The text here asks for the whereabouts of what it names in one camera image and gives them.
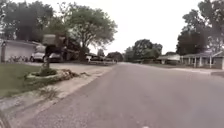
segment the tree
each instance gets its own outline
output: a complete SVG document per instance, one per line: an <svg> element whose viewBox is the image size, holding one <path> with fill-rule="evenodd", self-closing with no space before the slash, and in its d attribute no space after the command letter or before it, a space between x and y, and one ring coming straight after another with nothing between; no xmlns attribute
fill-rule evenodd
<svg viewBox="0 0 224 128"><path fill-rule="evenodd" d="M155 59L162 51L161 44L153 44L150 40L141 39L135 42L133 47L134 59Z"/></svg>
<svg viewBox="0 0 224 128"><path fill-rule="evenodd" d="M133 51L133 47L128 47L128 48L125 50L124 60L125 60L126 62L133 62L133 60L134 60L134 51Z"/></svg>
<svg viewBox="0 0 224 128"><path fill-rule="evenodd" d="M7 4L7 0L1 0L0 1L0 21L2 21L2 18L4 17L3 8L5 8L6 4Z"/></svg>
<svg viewBox="0 0 224 128"><path fill-rule="evenodd" d="M178 36L176 53L180 55L200 53L204 51L205 43L204 37L196 30L183 30Z"/></svg>
<svg viewBox="0 0 224 128"><path fill-rule="evenodd" d="M90 44L104 46L114 40L116 24L101 9L70 4L67 23L72 34L81 43L80 60L85 57L84 49Z"/></svg>
<svg viewBox="0 0 224 128"><path fill-rule="evenodd" d="M213 51L222 50L224 42L224 1L204 0L198 10L191 10L183 16L187 28L194 29L204 38L205 47Z"/></svg>
<svg viewBox="0 0 224 128"><path fill-rule="evenodd" d="M98 50L98 52L97 52L97 56L102 56L102 57L105 56L103 49L99 49L99 50Z"/></svg>
<svg viewBox="0 0 224 128"><path fill-rule="evenodd" d="M49 20L48 25L44 29L46 34L66 35L66 25L60 19L60 17L52 17Z"/></svg>
<svg viewBox="0 0 224 128"><path fill-rule="evenodd" d="M20 40L41 41L42 30L53 16L52 7L39 1L31 4L8 2L3 10L6 37L16 34Z"/></svg>
<svg viewBox="0 0 224 128"><path fill-rule="evenodd" d="M169 51L165 55L167 55L167 56L169 56L169 55L176 55L176 52Z"/></svg>
<svg viewBox="0 0 224 128"><path fill-rule="evenodd" d="M119 62L124 60L123 55L120 52L110 52L107 54L107 58L111 58Z"/></svg>

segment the shrub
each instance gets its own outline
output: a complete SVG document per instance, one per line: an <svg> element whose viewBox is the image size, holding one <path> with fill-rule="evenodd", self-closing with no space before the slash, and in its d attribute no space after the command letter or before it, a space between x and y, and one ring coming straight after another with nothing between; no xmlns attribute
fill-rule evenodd
<svg viewBox="0 0 224 128"><path fill-rule="evenodd" d="M51 76L51 75L56 75L56 74L57 74L56 70L51 69L51 68L44 68L44 69L41 69L40 72L37 72L33 75L35 75L35 76Z"/></svg>

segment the roof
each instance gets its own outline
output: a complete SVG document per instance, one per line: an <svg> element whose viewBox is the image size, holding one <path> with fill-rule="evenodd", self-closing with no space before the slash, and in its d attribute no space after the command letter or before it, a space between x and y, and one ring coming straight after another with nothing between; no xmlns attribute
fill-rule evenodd
<svg viewBox="0 0 224 128"><path fill-rule="evenodd" d="M183 58L190 58L190 57L224 57L224 51L219 52L202 52L198 54L187 54L183 56Z"/></svg>
<svg viewBox="0 0 224 128"><path fill-rule="evenodd" d="M15 43L15 44L24 44L24 45L32 45L37 46L41 43L33 42L33 41L21 41L21 40L4 40L6 43Z"/></svg>

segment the street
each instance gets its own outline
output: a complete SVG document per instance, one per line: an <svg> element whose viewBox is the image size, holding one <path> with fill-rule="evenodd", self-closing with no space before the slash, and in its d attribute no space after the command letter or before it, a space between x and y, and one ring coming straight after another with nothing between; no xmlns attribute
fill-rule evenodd
<svg viewBox="0 0 224 128"><path fill-rule="evenodd" d="M223 78L126 63L118 64L21 126L223 127Z"/></svg>

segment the sky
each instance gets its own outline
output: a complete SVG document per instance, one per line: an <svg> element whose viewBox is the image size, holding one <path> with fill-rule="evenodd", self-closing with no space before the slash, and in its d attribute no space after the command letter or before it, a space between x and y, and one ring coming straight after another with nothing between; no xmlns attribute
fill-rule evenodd
<svg viewBox="0 0 224 128"><path fill-rule="evenodd" d="M62 0L42 0L57 10ZM182 16L196 9L201 0L75 0L79 5L101 8L118 25L115 40L105 53L124 52L139 39L163 45L163 54L176 51L177 37L185 25Z"/></svg>

